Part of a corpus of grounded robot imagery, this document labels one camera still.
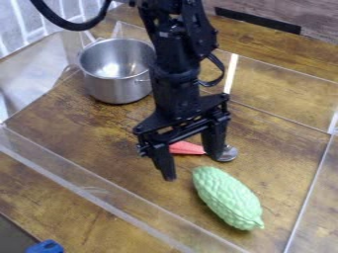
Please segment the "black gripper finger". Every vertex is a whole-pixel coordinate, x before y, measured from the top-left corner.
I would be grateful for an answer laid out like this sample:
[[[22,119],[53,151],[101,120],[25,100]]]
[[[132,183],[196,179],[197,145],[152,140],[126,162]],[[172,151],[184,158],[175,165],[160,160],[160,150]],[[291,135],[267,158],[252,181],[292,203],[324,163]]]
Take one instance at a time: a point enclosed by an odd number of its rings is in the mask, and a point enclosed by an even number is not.
[[[225,122],[212,122],[200,134],[203,149],[211,158],[219,158],[223,154],[225,147],[225,130]]]
[[[149,157],[156,168],[160,170],[165,181],[175,180],[173,159],[169,154],[169,146],[164,143],[155,143],[149,147]]]

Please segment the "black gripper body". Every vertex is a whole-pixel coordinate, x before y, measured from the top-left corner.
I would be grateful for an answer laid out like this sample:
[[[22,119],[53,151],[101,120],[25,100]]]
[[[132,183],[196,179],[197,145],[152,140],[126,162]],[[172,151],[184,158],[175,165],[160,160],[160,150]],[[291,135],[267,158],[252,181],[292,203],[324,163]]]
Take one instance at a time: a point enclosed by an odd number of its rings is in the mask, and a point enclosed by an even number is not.
[[[201,96],[200,109],[185,119],[172,120],[164,114],[155,112],[134,126],[137,149],[141,156],[149,156],[149,147],[155,143],[171,145],[188,137],[201,134],[212,122],[225,122],[231,119],[227,110],[229,95],[225,93]]]

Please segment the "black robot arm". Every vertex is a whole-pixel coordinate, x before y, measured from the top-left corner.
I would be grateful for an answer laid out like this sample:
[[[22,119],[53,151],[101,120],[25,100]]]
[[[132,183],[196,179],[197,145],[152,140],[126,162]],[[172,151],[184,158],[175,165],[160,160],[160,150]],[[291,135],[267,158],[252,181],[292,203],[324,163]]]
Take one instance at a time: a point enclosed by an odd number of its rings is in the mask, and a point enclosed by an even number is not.
[[[164,179],[171,181],[175,166],[169,145],[189,136],[201,135],[203,149],[211,159],[228,159],[229,95],[201,96],[199,88],[215,86],[221,79],[197,79],[201,60],[209,60],[217,68],[224,67],[212,54],[217,31],[207,20],[200,0],[129,0],[129,5],[138,9],[156,51],[150,65],[156,108],[134,126],[133,134],[140,154],[152,159]]]

